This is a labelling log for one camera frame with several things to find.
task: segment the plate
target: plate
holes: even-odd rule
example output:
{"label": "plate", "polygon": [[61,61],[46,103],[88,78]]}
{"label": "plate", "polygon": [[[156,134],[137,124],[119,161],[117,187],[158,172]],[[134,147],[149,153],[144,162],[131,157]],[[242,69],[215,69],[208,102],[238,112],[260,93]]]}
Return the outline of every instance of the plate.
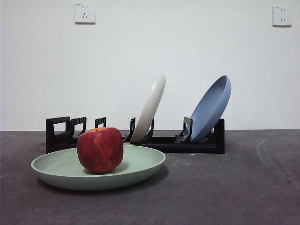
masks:
{"label": "plate", "polygon": [[165,76],[160,75],[152,86],[151,93],[142,109],[141,116],[131,137],[131,143],[139,143],[147,134],[165,89]]}
{"label": "plate", "polygon": [[79,162],[77,149],[40,156],[31,167],[44,182],[70,190],[106,190],[141,182],[154,175],[165,161],[164,153],[142,146],[124,145],[121,164],[101,174],[88,172]]}
{"label": "plate", "polygon": [[228,76],[217,79],[202,97],[195,108],[191,119],[193,119],[193,130],[191,142],[200,142],[217,124],[221,118],[231,94],[231,83]]}

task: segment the white plate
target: white plate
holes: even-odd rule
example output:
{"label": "white plate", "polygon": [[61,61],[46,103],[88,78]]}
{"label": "white plate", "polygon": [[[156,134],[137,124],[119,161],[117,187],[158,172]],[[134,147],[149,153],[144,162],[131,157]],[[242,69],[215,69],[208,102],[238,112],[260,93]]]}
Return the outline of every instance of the white plate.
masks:
{"label": "white plate", "polygon": [[144,105],[144,108],[142,109],[141,116],[130,140],[131,143],[141,142],[147,134],[147,131],[156,113],[156,110],[158,109],[158,105],[164,93],[164,89],[165,76],[160,75],[153,84],[151,93]]}
{"label": "white plate", "polygon": [[141,182],[154,175],[165,161],[164,153],[141,146],[124,145],[124,157],[113,171],[92,174],[79,162],[77,149],[40,156],[31,167],[44,182],[70,190],[106,190]]}

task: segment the dish rack handle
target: dish rack handle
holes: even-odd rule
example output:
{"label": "dish rack handle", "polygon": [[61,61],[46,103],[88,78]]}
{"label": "dish rack handle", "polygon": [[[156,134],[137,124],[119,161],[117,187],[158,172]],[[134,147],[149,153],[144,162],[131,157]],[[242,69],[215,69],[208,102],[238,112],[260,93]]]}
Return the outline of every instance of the dish rack handle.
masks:
{"label": "dish rack handle", "polygon": [[[188,135],[185,137],[184,132],[187,128],[187,126],[186,126],[187,124],[189,126],[189,131],[188,131]],[[191,142],[192,132],[193,132],[193,119],[188,118],[188,117],[184,117],[183,118],[183,129],[182,129],[180,135],[175,135],[176,143]]]}

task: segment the plate rim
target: plate rim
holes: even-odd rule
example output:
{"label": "plate rim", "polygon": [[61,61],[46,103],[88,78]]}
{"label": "plate rim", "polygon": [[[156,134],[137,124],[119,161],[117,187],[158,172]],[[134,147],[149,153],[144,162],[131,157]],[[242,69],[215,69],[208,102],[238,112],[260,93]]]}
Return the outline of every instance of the plate rim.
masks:
{"label": "plate rim", "polygon": [[31,162],[31,168],[37,172],[37,173],[41,173],[41,174],[45,174],[45,175],[50,175],[50,176],[56,176],[56,177],[66,177],[66,178],[96,178],[96,177],[110,177],[110,176],[124,176],[124,175],[129,175],[129,174],[132,174],[132,173],[138,173],[138,172],[143,172],[143,171],[146,171],[146,170],[149,170],[149,169],[152,169],[152,168],[155,168],[161,164],[164,163],[165,159],[166,159],[166,156],[163,152],[157,150],[157,149],[153,149],[153,148],[149,148],[149,147],[144,147],[144,146],[138,146],[138,145],[127,145],[127,146],[135,146],[135,147],[139,147],[139,148],[143,148],[143,149],[151,149],[151,150],[154,150],[160,154],[162,154],[163,156],[163,159],[159,162],[159,163],[156,163],[154,164],[153,166],[151,167],[148,167],[146,169],[142,169],[142,170],[137,170],[137,171],[132,171],[132,172],[127,172],[127,173],[121,173],[121,174],[95,174],[95,175],[85,175],[85,176],[66,176],[66,175],[57,175],[57,174],[53,174],[53,173],[50,173],[50,172],[45,172],[45,171],[42,171],[40,169],[37,169],[35,166],[34,166],[34,163],[39,160],[40,158],[42,157],[46,157],[50,154],[54,154],[54,153],[57,153],[57,152],[61,152],[61,151],[66,151],[66,150],[76,150],[77,148],[69,148],[69,149],[63,149],[63,150],[59,150],[59,151],[54,151],[54,152],[50,152],[50,153],[47,153],[47,154],[44,154],[44,155],[41,155],[37,158],[35,158],[32,162]]}

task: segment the blue plate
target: blue plate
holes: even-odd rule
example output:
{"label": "blue plate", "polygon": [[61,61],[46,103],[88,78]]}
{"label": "blue plate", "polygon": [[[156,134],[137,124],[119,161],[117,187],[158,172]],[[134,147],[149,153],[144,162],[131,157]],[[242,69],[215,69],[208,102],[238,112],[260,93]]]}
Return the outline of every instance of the blue plate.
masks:
{"label": "blue plate", "polygon": [[208,135],[221,118],[231,94],[231,83],[228,76],[222,76],[205,93],[195,108],[191,142],[200,142]]}

